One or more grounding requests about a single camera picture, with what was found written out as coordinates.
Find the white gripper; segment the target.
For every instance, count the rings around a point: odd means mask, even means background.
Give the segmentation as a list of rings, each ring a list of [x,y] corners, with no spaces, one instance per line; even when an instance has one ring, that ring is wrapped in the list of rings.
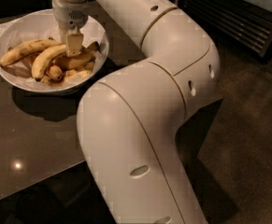
[[[77,56],[82,48],[83,34],[71,32],[78,32],[86,24],[88,0],[52,0],[52,11],[58,23],[60,41],[66,44],[67,56]]]

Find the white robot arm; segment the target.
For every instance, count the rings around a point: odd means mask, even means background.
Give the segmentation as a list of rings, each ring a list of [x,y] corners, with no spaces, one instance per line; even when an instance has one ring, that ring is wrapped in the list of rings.
[[[52,0],[63,32],[86,0]],[[168,0],[96,0],[144,53],[97,80],[77,112],[80,146],[117,224],[208,224],[184,171],[176,133],[216,100],[219,54]]]

